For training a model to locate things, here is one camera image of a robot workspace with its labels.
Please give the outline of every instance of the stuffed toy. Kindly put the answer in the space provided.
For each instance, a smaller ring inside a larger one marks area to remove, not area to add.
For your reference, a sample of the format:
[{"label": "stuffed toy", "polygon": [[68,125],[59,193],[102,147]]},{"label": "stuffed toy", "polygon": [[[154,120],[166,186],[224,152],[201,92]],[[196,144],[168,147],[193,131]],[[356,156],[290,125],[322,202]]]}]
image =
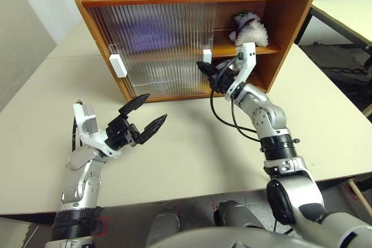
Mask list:
[{"label": "stuffed toy", "polygon": [[269,44],[266,28],[260,23],[258,15],[249,12],[236,16],[235,20],[238,23],[238,30],[229,35],[235,46],[248,42],[254,42],[256,46],[267,46]]}]

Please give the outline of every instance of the gray floor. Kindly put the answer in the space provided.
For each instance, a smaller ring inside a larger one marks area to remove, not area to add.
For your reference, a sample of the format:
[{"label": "gray floor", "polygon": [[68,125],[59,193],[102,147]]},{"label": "gray floor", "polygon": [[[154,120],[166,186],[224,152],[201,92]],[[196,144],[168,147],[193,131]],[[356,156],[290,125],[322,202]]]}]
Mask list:
[{"label": "gray floor", "polygon": [[[347,182],[322,192],[325,206],[329,211],[344,211],[361,218],[370,224],[371,218],[367,215],[360,202],[355,200],[347,189]],[[372,201],[371,190],[364,193],[369,202]],[[106,208],[102,216],[107,220],[107,233],[96,236],[95,243],[100,247],[144,247],[149,227],[153,217],[157,216],[163,208],[173,208],[181,221],[181,231],[189,229],[214,226],[213,212],[217,204],[224,200],[236,200],[245,204],[251,212],[262,222],[266,229],[272,231],[274,217],[266,201],[264,191],[228,193],[189,199],[171,200],[162,203],[138,204]],[[36,225],[32,225],[29,235],[34,232]],[[289,226],[278,223],[277,232],[283,233]],[[40,226],[29,241],[26,248],[40,248],[49,241],[50,227]],[[295,232],[290,234],[300,237]]]}]

